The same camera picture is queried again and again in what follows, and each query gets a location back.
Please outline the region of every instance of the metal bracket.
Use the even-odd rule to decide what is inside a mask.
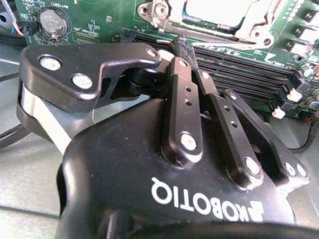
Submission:
[[[35,118],[59,151],[64,154],[72,138],[94,124],[93,111],[70,114],[32,94],[25,85],[21,89],[21,107]]]
[[[260,186],[264,180],[263,170],[231,102],[219,96],[207,72],[196,71],[196,80],[203,98],[201,107],[209,112],[213,122],[216,120],[228,176],[242,190]]]
[[[198,88],[191,78],[191,67],[179,57],[169,66],[162,152],[178,168],[189,168],[203,155]]]
[[[244,100],[232,90],[225,90],[224,97],[232,103],[236,113],[239,114],[249,139],[260,149],[263,169],[276,186],[289,193],[295,188],[308,184],[309,174],[305,166]]]
[[[114,97],[122,74],[132,68],[156,68],[160,61],[144,43],[33,46],[21,53],[19,77],[31,93],[64,111],[88,113],[131,100],[134,96],[121,94],[122,89]]]

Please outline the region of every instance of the capacitor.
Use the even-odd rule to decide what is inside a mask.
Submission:
[[[71,32],[72,24],[65,11],[49,6],[42,9],[39,23],[43,32],[53,40],[58,40]]]
[[[319,89],[315,89],[315,90],[314,90],[313,96],[315,97],[315,99],[316,99],[317,101],[319,101]]]
[[[306,104],[309,108],[316,110],[319,107],[319,101],[315,97],[309,97],[306,99]]]
[[[300,67],[300,71],[302,75],[306,78],[314,75],[314,70],[308,64],[302,65]]]

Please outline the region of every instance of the bolt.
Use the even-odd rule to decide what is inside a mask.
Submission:
[[[152,57],[156,57],[157,56],[157,54],[156,54],[156,52],[154,52],[153,50],[147,50],[147,53],[150,55],[150,56],[152,56]]]
[[[296,167],[297,167],[298,172],[301,174],[301,176],[303,176],[303,177],[307,176],[306,171],[304,170],[304,168],[301,167],[300,164],[296,164]]]
[[[285,163],[285,168],[286,170],[289,172],[289,174],[291,176],[295,176],[296,175],[296,171],[295,169],[290,165],[290,163]]]
[[[183,133],[180,136],[180,142],[186,149],[190,151],[195,150],[197,147],[196,140],[188,133]]]
[[[183,66],[183,67],[186,67],[186,66],[187,66],[186,63],[185,63],[183,60],[179,60],[179,64],[180,64],[181,66]]]
[[[61,63],[54,57],[45,56],[40,58],[40,65],[50,71],[56,71],[61,68]]]
[[[245,163],[247,168],[249,168],[253,174],[260,173],[259,165],[251,157],[245,157]]]
[[[234,93],[230,92],[229,95],[233,100],[237,99],[237,96]]]
[[[80,87],[81,89],[89,89],[93,85],[92,80],[83,74],[77,73],[74,76],[72,76],[72,82],[77,87]]]
[[[201,75],[205,78],[205,79],[209,79],[209,74],[207,72],[202,72]]]
[[[158,17],[165,17],[168,14],[167,7],[163,3],[159,3],[155,7],[155,13]]]

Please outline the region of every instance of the black metal bracket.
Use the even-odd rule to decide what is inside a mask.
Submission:
[[[232,90],[225,90],[223,95],[232,103],[250,141],[260,149],[263,169],[276,186],[283,191],[290,192],[308,184],[309,173],[305,166],[246,102]]]
[[[244,190],[260,186],[264,179],[263,170],[231,102],[219,96],[207,72],[196,71],[196,81],[202,93],[201,107],[216,123],[229,177]]]
[[[179,57],[169,65],[162,151],[176,167],[187,168],[203,155],[198,88],[191,67]]]
[[[44,67],[43,58],[56,60],[53,64],[60,67]],[[34,46],[22,51],[21,62],[19,77],[30,92],[66,112],[78,114],[131,100],[131,94],[114,94],[120,77],[128,69],[156,68],[160,56],[144,43]],[[92,86],[76,86],[71,80],[76,74],[88,77]],[[106,91],[101,96],[103,81]]]

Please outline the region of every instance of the silver metal plate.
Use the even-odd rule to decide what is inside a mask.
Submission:
[[[239,27],[256,0],[188,0],[186,13],[203,21]]]

